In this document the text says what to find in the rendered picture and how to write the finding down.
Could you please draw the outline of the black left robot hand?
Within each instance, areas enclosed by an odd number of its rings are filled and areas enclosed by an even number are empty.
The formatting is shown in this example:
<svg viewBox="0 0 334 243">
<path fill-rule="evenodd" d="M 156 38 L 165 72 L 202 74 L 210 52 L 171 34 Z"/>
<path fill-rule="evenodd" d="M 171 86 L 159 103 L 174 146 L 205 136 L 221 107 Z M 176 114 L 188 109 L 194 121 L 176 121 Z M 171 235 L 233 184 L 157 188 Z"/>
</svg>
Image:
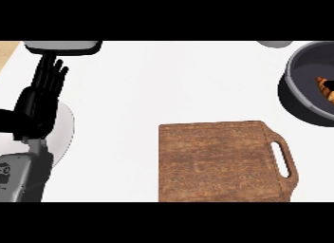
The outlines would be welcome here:
<svg viewBox="0 0 334 243">
<path fill-rule="evenodd" d="M 0 133 L 14 140 L 45 139 L 54 130 L 60 95 L 70 68 L 48 51 L 42 55 L 32 84 L 23 89 L 14 110 L 0 109 Z"/>
</svg>

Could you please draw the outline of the dark grey pot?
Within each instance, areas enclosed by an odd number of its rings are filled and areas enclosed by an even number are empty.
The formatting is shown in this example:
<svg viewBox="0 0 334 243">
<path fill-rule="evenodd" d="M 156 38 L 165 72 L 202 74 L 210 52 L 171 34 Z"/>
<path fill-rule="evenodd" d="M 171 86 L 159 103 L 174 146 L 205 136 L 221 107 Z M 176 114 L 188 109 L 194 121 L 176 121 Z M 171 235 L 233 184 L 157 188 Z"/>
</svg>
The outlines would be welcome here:
<svg viewBox="0 0 334 243">
<path fill-rule="evenodd" d="M 296 51 L 278 84 L 287 111 L 305 122 L 334 127 L 334 104 L 321 94 L 318 77 L 334 81 L 334 41 L 312 42 Z"/>
</svg>

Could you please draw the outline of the brown wooden cutting board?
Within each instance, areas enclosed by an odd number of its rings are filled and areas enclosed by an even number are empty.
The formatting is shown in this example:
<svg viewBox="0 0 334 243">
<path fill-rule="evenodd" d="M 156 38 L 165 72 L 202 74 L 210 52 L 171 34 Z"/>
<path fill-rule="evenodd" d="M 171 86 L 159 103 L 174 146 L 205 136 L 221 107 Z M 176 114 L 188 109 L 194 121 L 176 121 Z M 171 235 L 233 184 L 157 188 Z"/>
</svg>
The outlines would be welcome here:
<svg viewBox="0 0 334 243">
<path fill-rule="evenodd" d="M 289 144 L 264 122 L 159 126 L 162 201 L 289 201 L 297 182 Z"/>
</svg>

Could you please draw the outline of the pale grey round plate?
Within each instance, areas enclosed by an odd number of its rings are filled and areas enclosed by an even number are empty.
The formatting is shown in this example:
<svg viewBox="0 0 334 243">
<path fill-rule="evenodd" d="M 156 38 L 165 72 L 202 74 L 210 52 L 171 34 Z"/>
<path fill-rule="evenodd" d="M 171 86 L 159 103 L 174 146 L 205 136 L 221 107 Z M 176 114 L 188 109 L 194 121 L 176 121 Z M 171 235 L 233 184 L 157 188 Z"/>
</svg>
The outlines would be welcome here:
<svg viewBox="0 0 334 243">
<path fill-rule="evenodd" d="M 75 136 L 75 116 L 70 107 L 58 103 L 56 126 L 47 137 L 48 151 L 54 154 L 54 164 L 58 164 L 70 149 Z M 0 156 L 5 154 L 26 153 L 29 145 L 14 141 L 14 135 L 0 133 Z"/>
</svg>

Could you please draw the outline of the pale grey rounded object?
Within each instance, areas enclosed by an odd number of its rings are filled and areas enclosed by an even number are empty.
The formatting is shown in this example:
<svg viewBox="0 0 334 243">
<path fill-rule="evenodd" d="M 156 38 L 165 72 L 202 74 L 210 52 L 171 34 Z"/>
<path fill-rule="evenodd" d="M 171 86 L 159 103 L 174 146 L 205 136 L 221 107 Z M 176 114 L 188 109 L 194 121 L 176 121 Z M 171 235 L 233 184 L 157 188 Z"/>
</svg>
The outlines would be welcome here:
<svg viewBox="0 0 334 243">
<path fill-rule="evenodd" d="M 287 47 L 293 41 L 258 41 L 265 47 L 283 48 Z"/>
</svg>

